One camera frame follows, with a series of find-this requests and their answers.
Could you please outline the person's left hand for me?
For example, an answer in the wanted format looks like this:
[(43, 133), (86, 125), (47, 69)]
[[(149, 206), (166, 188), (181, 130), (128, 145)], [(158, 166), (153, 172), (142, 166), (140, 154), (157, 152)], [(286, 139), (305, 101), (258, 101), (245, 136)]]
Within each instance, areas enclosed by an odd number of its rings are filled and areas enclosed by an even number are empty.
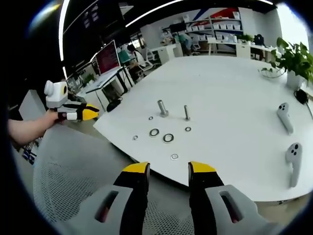
[(48, 109), (45, 116), (49, 127), (52, 127), (54, 124), (64, 124), (64, 120), (58, 118), (58, 112), (52, 109)]

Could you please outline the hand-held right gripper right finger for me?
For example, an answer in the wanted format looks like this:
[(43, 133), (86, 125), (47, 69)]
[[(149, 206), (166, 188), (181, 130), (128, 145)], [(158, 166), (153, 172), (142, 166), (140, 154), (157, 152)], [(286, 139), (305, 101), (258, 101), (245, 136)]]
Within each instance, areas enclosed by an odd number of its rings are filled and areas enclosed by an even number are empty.
[(281, 226), (263, 218), (257, 205), (233, 185), (226, 185), (215, 168), (190, 161), (189, 205), (197, 235), (277, 235)]

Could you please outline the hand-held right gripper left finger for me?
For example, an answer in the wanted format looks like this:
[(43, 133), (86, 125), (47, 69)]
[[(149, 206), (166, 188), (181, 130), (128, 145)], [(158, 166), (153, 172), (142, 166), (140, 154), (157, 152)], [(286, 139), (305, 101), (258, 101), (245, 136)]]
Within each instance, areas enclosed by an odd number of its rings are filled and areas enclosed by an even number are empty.
[(125, 167), (112, 185), (105, 185), (62, 223), (64, 235), (140, 235), (148, 205), (150, 164)]

